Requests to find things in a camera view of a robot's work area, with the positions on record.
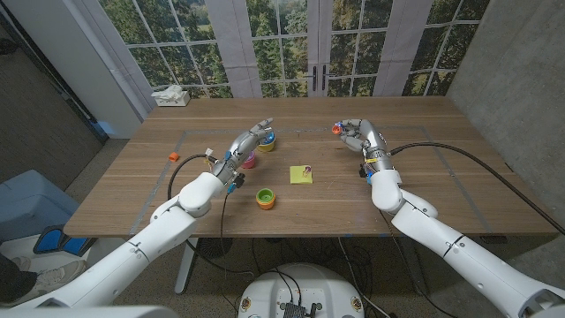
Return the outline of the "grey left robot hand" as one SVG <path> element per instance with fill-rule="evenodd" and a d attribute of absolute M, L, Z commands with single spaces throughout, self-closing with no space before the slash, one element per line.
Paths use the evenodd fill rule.
<path fill-rule="evenodd" d="M 220 179 L 225 185 L 233 178 L 236 170 L 247 160 L 251 152 L 263 142 L 273 131 L 272 117 L 267 118 L 250 130 L 241 133 L 226 151 L 222 160 L 213 168 L 212 174 Z"/>

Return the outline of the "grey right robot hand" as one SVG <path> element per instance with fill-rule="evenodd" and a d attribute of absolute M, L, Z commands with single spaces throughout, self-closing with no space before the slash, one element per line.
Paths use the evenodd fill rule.
<path fill-rule="evenodd" d="M 332 127 L 346 147 L 361 153 L 365 165 L 373 172 L 393 170 L 387 143 L 380 131 L 367 119 L 345 119 Z"/>

